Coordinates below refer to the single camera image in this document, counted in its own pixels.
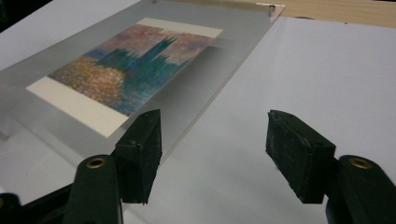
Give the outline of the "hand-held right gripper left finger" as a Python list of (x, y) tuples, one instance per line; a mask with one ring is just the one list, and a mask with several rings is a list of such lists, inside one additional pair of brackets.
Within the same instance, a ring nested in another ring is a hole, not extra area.
[(115, 157), (124, 203), (147, 203), (162, 158), (161, 110), (139, 115), (117, 142)]

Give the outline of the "painting print with white border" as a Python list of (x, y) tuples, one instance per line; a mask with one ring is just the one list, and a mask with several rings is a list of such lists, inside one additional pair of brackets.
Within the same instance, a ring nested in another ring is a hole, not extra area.
[(109, 137), (221, 33), (145, 18), (27, 90)]

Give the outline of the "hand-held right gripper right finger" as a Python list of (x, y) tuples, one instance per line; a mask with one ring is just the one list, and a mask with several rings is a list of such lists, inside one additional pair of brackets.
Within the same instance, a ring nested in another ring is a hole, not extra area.
[(335, 145), (296, 116), (268, 113), (266, 153), (302, 203), (322, 203)]

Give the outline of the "clear acrylic photo frame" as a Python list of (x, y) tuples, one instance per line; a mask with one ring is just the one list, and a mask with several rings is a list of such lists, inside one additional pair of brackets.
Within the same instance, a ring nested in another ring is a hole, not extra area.
[[(201, 117), (281, 14), (263, 8), (139, 0), (0, 71), (0, 192), (30, 202), (69, 184), (85, 158), (111, 152), (143, 112), (160, 109), (163, 151), (170, 153)], [(217, 28), (222, 33), (109, 137), (32, 94), (27, 87), (145, 19)]]

